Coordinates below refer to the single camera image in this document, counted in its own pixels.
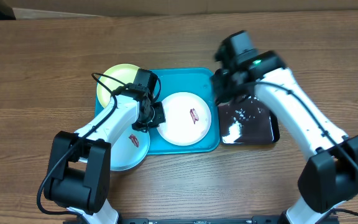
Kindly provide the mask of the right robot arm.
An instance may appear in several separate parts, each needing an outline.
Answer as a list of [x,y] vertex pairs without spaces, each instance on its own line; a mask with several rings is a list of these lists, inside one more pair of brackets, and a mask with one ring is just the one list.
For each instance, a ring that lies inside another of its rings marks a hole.
[[244,30],[226,37],[215,53],[212,76],[217,105],[254,95],[299,145],[306,165],[300,198],[274,223],[322,223],[358,195],[358,135],[350,137],[309,99],[274,51],[259,53]]

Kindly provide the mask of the yellow-green plate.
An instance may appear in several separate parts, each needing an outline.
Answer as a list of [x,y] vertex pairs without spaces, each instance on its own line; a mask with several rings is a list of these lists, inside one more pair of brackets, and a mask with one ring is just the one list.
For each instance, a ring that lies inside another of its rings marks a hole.
[[[138,69],[139,67],[136,65],[123,63],[107,69],[103,74],[113,77],[124,84],[128,84],[134,81]],[[111,91],[115,90],[119,86],[122,86],[119,82],[107,77],[100,77],[99,81],[107,86]],[[100,105],[105,108],[110,102],[110,93],[103,86],[97,84],[96,95]]]

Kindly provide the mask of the white plate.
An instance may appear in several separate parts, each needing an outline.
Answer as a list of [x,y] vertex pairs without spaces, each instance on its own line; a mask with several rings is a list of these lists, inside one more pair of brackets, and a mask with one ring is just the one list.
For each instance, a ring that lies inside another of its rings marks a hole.
[[177,146],[189,146],[201,141],[208,133],[212,116],[206,102],[193,93],[178,92],[162,101],[165,122],[158,133]]

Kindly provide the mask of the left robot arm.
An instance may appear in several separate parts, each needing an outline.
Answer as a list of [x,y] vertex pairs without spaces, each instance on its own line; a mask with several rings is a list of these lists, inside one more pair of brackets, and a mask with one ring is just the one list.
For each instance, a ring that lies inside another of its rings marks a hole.
[[74,215],[77,223],[120,223],[108,202],[111,149],[125,130],[147,133],[165,122],[155,89],[159,77],[138,69],[132,83],[109,90],[109,104],[74,133],[53,139],[46,176],[37,192],[37,207],[46,215]]

